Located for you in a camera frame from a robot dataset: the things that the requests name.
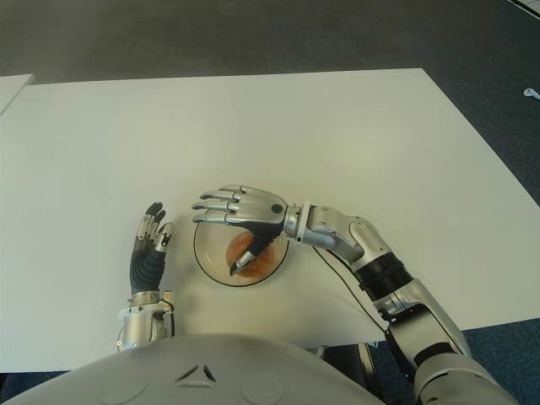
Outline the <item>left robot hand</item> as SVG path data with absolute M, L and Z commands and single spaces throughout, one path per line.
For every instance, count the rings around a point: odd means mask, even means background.
M 165 217 L 162 202 L 152 203 L 138 225 L 129 268 L 132 294 L 158 291 L 165 270 L 165 256 L 174 234 Z

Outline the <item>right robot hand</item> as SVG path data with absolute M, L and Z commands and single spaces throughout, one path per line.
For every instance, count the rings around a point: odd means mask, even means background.
M 204 192 L 192 204 L 196 224 L 223 224 L 248 230 L 250 244 L 230 265 L 234 276 L 251 265 L 284 230 L 288 204 L 280 196 L 242 185 Z

